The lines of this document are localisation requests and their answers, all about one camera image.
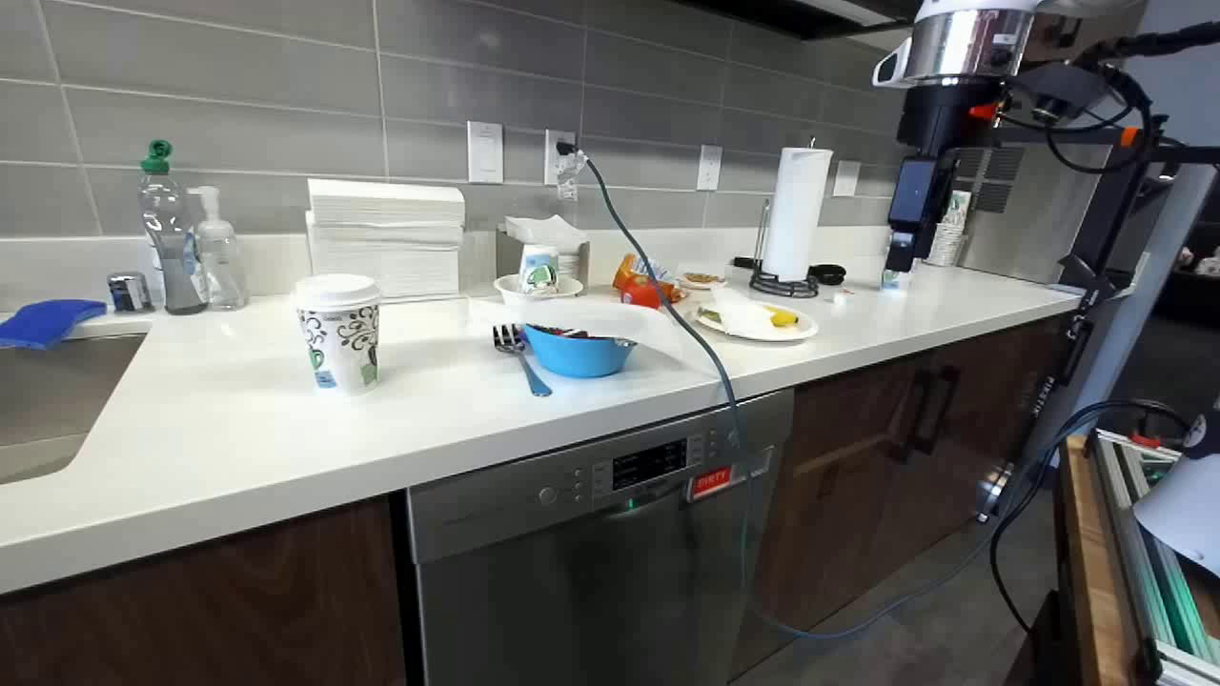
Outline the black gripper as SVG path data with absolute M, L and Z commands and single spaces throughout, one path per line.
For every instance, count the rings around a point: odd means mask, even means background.
M 952 158 L 903 158 L 889 206 L 889 271 L 911 271 L 934 245 L 956 181 Z

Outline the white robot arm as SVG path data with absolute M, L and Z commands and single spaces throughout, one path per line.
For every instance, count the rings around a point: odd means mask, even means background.
M 1045 137 L 1096 99 L 1119 94 L 1157 135 L 1150 99 L 1119 70 L 1145 40 L 1096 41 L 1065 64 L 1026 70 L 1033 28 L 1103 19 L 1122 0 L 923 0 L 911 33 L 875 64 L 876 87 L 903 87 L 897 141 L 909 149 L 889 206 L 889 275 L 932 257 L 956 181 L 956 151 L 983 145 L 1009 94 L 1030 99 Z

